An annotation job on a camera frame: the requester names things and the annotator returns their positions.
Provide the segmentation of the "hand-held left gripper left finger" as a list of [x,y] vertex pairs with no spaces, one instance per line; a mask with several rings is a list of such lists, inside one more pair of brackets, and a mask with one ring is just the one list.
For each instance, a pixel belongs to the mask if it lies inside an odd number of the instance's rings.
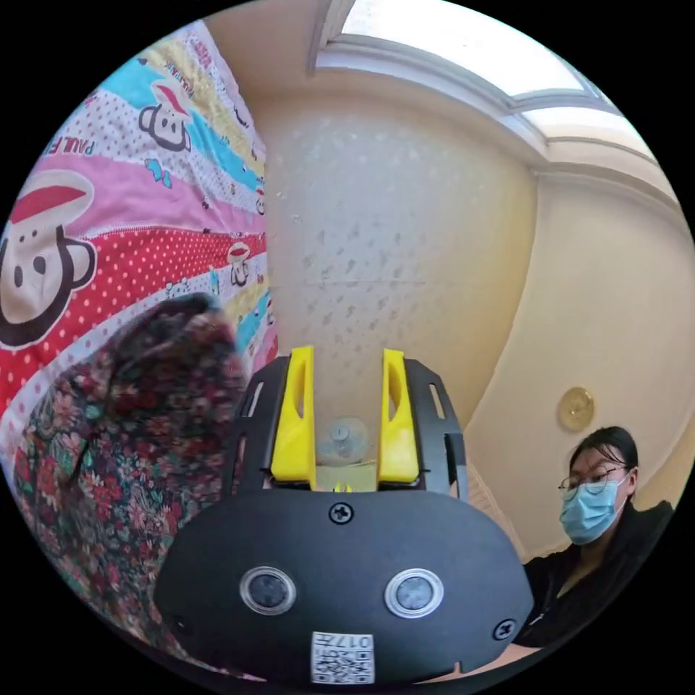
[[313,367],[313,346],[292,350],[270,466],[281,485],[316,487]]

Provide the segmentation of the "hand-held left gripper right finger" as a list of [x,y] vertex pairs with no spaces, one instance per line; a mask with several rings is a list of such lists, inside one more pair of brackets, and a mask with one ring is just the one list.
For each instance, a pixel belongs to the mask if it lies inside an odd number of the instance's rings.
[[378,485],[414,485],[419,477],[416,433],[404,353],[382,353],[382,405],[377,452]]

